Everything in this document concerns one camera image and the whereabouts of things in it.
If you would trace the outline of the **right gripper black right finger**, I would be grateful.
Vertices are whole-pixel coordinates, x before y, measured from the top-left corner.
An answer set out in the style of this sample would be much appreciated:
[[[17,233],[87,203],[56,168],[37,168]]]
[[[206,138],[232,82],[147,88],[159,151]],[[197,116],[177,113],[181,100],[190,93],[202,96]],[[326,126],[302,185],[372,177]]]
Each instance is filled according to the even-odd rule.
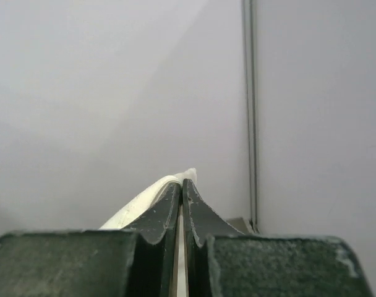
[[[353,250],[334,236],[245,235],[182,185],[190,296],[372,296]]]

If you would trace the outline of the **white t shirt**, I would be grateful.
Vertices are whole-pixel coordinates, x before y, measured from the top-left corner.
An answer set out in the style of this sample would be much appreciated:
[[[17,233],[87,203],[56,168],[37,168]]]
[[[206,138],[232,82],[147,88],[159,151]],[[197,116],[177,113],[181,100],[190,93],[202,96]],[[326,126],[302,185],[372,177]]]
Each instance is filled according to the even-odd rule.
[[[167,175],[157,180],[140,194],[135,196],[123,208],[118,210],[111,218],[109,218],[100,229],[104,230],[120,230],[138,219],[145,211],[155,205],[160,199],[166,188],[176,183],[182,186],[183,180],[191,179],[194,184],[197,184],[197,170],[189,168],[186,171]]]

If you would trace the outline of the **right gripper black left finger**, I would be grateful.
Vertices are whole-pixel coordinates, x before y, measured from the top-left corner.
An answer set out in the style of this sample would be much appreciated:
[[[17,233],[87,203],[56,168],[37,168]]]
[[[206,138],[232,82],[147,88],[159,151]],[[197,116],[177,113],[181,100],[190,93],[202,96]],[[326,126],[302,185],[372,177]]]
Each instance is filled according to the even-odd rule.
[[[120,230],[0,236],[0,296],[174,296],[181,187]]]

